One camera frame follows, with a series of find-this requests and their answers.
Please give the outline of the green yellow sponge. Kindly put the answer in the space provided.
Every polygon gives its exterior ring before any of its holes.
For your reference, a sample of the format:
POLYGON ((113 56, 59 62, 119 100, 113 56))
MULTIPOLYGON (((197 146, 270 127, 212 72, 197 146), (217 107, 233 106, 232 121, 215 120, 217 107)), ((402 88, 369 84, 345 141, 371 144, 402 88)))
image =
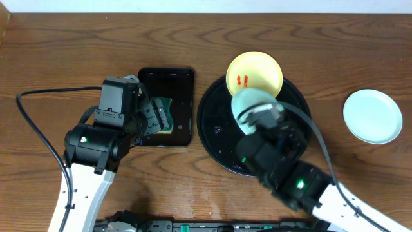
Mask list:
POLYGON ((171 115, 170 98, 153 98, 151 103, 151 116, 148 123, 150 134, 171 134, 174 126, 173 117, 171 115))

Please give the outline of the light green plate front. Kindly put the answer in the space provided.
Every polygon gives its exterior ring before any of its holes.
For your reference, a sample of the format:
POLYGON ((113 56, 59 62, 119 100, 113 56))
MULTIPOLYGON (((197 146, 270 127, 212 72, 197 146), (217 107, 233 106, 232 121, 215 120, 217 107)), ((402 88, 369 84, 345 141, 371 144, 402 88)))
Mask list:
POLYGON ((237 117, 245 109, 260 103, 279 103, 271 94, 258 88, 249 88, 238 91, 231 100, 231 109, 234 119, 245 135, 253 134, 258 128, 255 126, 241 125, 237 117))

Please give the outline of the light green plate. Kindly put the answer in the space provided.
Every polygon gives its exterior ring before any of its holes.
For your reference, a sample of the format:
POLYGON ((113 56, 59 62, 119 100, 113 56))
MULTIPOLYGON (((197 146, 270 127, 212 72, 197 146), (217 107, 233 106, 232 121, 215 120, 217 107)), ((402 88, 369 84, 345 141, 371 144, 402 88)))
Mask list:
POLYGON ((245 135, 253 134, 258 128, 255 126, 241 125, 237 117, 245 109, 260 103, 279 103, 271 94, 258 88, 249 88, 238 91, 231 100, 231 109, 234 119, 245 135))
POLYGON ((383 92, 363 89, 352 93, 342 110, 344 122, 356 138, 370 144, 387 144, 402 131, 402 113, 383 92))

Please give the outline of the yellow plate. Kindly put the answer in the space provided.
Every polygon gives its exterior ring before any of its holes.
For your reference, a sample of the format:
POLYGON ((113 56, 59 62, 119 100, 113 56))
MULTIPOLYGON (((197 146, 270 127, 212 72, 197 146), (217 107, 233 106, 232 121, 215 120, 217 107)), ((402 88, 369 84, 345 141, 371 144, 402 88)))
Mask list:
POLYGON ((263 52, 245 52, 229 64, 226 85, 232 96, 245 88, 258 88, 276 97, 283 86, 283 73, 272 56, 263 52))

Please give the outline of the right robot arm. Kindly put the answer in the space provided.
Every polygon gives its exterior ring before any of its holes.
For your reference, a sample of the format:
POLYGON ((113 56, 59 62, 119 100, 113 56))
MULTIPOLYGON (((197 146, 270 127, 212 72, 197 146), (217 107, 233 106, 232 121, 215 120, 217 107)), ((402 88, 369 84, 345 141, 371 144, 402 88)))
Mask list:
POLYGON ((314 132, 327 163, 330 156, 324 139, 313 120, 299 108, 281 103, 261 103, 243 110, 240 125, 255 126, 256 131, 243 137, 236 146, 241 162, 255 174, 272 195, 293 210, 303 209, 315 218, 343 231, 407 231, 407 228, 367 205, 329 173, 283 152, 304 142, 304 136, 285 113, 293 113, 314 132))

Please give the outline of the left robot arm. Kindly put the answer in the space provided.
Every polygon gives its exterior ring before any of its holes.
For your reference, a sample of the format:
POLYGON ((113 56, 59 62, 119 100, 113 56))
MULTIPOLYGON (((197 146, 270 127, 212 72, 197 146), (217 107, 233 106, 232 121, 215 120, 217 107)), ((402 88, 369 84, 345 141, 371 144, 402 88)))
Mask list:
POLYGON ((143 84, 104 84, 64 140, 61 192, 49 231, 92 231, 121 159, 142 139, 169 127, 163 102, 143 84))

